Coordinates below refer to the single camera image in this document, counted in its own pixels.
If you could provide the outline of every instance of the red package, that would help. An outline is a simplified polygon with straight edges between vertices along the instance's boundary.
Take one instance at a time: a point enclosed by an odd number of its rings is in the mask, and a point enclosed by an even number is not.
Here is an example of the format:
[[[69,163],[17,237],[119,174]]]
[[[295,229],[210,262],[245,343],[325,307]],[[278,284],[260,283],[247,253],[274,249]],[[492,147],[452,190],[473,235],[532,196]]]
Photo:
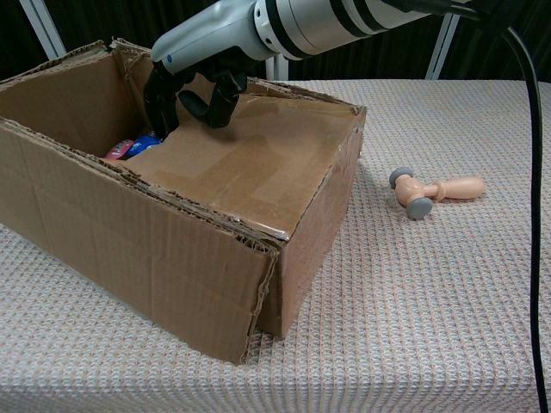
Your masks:
[[[127,139],[119,142],[111,148],[111,151],[105,156],[105,159],[121,159],[127,151],[134,145],[134,141]]]

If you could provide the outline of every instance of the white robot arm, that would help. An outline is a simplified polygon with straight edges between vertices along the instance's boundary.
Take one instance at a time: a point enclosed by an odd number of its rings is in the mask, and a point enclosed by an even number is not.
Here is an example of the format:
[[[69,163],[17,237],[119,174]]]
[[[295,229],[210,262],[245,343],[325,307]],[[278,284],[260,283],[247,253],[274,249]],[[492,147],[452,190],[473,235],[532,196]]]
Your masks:
[[[211,127],[226,126],[245,73],[278,53],[306,59],[347,43],[447,11],[445,0],[219,0],[162,35],[152,48],[153,71],[145,86],[147,114],[164,139],[176,129],[176,93],[201,73],[216,83],[209,104],[192,92],[184,107]]]

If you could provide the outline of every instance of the textured tablecloth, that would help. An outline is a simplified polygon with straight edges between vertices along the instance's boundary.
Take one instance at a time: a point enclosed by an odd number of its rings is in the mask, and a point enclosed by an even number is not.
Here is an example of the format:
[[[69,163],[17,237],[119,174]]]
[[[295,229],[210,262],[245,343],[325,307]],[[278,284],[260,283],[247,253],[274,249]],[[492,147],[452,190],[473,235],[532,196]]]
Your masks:
[[[348,215],[288,338],[257,332],[241,367],[208,358],[0,226],[1,411],[537,410],[524,84],[299,85],[366,105],[368,122]],[[542,100],[549,372],[551,85]],[[426,182],[481,176],[487,193],[410,221],[387,181],[402,165]]]

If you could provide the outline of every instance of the wooden toy hammer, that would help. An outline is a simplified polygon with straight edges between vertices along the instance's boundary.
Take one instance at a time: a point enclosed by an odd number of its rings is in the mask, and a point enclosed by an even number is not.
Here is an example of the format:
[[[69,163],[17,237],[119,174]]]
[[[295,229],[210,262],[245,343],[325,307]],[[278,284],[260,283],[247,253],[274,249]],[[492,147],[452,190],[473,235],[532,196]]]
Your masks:
[[[390,175],[389,181],[395,190],[396,199],[406,207],[410,219],[423,219],[429,214],[432,209],[430,198],[470,200],[484,194],[486,190],[484,181],[475,176],[434,181],[432,185],[423,185],[413,177],[413,171],[406,167],[397,168]]]

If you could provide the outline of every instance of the cardboard box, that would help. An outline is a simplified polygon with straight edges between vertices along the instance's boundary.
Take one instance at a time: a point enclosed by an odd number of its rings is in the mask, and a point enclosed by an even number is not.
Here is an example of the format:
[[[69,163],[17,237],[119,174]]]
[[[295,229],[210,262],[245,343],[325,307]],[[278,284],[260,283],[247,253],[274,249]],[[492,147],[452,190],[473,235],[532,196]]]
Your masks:
[[[200,351],[284,336],[346,212],[364,108],[251,80],[232,124],[147,128],[149,51],[82,47],[0,83],[0,220]],[[212,85],[191,88],[207,97]]]

